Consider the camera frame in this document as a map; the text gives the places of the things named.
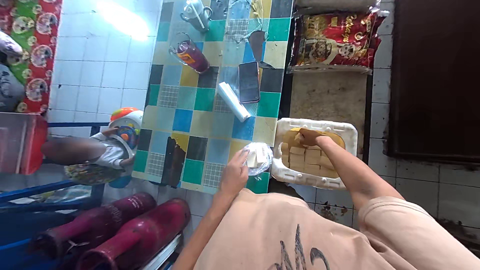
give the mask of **brown door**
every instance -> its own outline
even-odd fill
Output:
[[[480,162],[480,2],[398,0],[391,156]]]

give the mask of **black print on shirt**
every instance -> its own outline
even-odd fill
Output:
[[[280,252],[281,252],[281,262],[274,263],[268,270],[283,270],[284,266],[286,270],[293,270],[292,263],[288,257],[287,250],[285,249],[285,243],[280,241]],[[318,248],[313,247],[310,250],[310,262],[314,265],[315,259],[320,258],[325,264],[325,268],[330,270],[328,266],[328,261],[325,258],[325,255],[318,250]],[[296,270],[307,270],[305,263],[305,255],[303,254],[303,246],[300,241],[300,224],[297,224],[297,233],[295,234],[295,269]]]

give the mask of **red gas cylinder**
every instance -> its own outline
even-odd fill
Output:
[[[171,199],[127,222],[114,237],[86,251],[76,269],[126,270],[140,267],[170,243],[189,221],[187,202]]]
[[[134,194],[85,211],[72,222],[40,233],[32,239],[31,248],[43,251],[52,259],[64,256],[67,251],[80,255],[114,236],[127,221],[155,206],[155,199],[150,194]]]

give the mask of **child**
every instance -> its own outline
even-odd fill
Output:
[[[79,184],[93,185],[119,178],[133,164],[123,144],[110,135],[118,127],[109,128],[90,138],[66,137],[47,141],[42,153],[54,163],[65,165],[66,174]]]

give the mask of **mosaic tile table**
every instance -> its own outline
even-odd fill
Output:
[[[273,146],[292,0],[255,0],[258,12],[252,11],[250,0],[203,2],[213,10],[205,34],[181,20],[185,1],[163,3],[132,175],[213,194],[236,151],[252,141]],[[262,60],[274,69],[260,70],[260,102],[245,106],[252,117],[241,123],[217,87],[227,82],[238,89],[238,65],[254,61],[246,36],[255,30],[266,32]],[[202,50],[210,62],[206,73],[199,75],[169,55],[169,41],[178,32],[188,33]],[[247,188],[266,193],[269,178],[268,172],[260,179],[251,177]]]

